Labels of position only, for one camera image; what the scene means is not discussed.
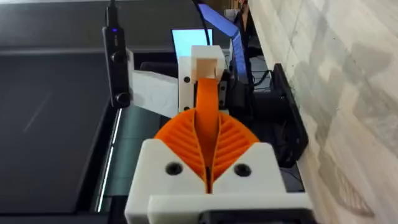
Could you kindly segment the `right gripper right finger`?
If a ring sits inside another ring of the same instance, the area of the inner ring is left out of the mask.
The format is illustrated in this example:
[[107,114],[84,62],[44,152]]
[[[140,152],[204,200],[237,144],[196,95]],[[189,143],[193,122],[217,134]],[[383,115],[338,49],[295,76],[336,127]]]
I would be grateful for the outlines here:
[[220,128],[212,164],[213,194],[285,192],[273,147],[241,122],[220,114]]

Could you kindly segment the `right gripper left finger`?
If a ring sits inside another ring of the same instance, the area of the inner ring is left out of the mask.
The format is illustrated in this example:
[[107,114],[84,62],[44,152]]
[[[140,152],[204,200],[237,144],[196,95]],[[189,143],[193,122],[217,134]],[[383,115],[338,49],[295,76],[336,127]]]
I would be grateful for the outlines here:
[[206,168],[195,131],[195,110],[168,121],[142,143],[124,215],[130,224],[199,223]]

